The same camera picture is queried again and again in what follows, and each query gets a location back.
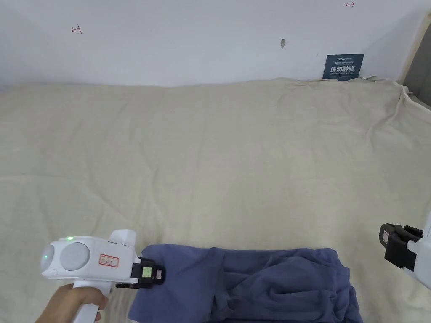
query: folded garment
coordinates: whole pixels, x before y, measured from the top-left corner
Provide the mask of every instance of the folded garment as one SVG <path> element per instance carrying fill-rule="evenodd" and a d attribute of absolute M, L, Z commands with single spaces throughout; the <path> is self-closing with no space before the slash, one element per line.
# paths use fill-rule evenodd
<path fill-rule="evenodd" d="M 362 322 L 350 270 L 335 250 L 200 249 L 151 245 L 163 285 L 140 289 L 129 318 L 141 323 Z"/>

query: hand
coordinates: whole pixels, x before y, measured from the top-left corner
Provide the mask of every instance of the hand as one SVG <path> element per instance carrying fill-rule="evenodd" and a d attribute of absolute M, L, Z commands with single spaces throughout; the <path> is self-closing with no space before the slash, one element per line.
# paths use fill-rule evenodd
<path fill-rule="evenodd" d="M 60 287 L 51 297 L 41 317 L 35 323 L 72 323 L 79 306 L 83 304 L 98 305 L 104 309 L 108 298 L 100 290 L 94 287 L 77 287 L 73 284 Z"/>

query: black clamp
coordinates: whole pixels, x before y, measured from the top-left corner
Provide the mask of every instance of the black clamp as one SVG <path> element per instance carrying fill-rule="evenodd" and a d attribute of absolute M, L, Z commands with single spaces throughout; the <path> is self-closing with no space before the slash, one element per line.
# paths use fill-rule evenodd
<path fill-rule="evenodd" d="M 386 248 L 384 258 L 398 268 L 415 269 L 416 254 L 407 249 L 409 241 L 418 242 L 423 231 L 399 224 L 383 224 L 380 227 L 380 243 Z"/>
<path fill-rule="evenodd" d="M 152 288 L 154 285 L 162 285 L 166 278 L 166 269 L 156 264 L 154 260 L 139 257 L 140 264 L 133 263 L 130 278 L 137 278 L 133 284 L 118 283 L 119 288 Z"/>

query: handle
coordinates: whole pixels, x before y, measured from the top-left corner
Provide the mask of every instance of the handle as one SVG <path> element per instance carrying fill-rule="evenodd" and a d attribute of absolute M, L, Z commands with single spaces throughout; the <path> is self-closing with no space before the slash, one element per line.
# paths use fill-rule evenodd
<path fill-rule="evenodd" d="M 73 288 L 76 287 L 95 287 L 99 289 L 103 295 L 108 295 L 111 291 L 112 282 L 103 280 L 75 280 Z M 78 309 L 78 312 L 73 319 L 73 323 L 93 323 L 96 319 L 99 306 L 94 304 L 84 304 Z"/>

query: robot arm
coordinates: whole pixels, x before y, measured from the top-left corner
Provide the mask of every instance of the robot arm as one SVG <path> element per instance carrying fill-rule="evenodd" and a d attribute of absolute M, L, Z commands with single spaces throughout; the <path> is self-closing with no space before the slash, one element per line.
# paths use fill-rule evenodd
<path fill-rule="evenodd" d="M 163 284 L 165 268 L 138 257 L 136 233 L 116 230 L 109 240 L 91 236 L 61 238 L 52 242 L 41 258 L 42 275 L 49 279 L 74 279 L 73 287 L 91 286 L 108 295 L 112 283 L 123 288 L 151 288 Z M 98 306 L 82 305 L 74 323 L 92 323 Z"/>
<path fill-rule="evenodd" d="M 431 213 L 425 229 L 393 224 L 380 228 L 380 243 L 386 248 L 384 258 L 402 268 L 428 289 L 431 289 Z"/>

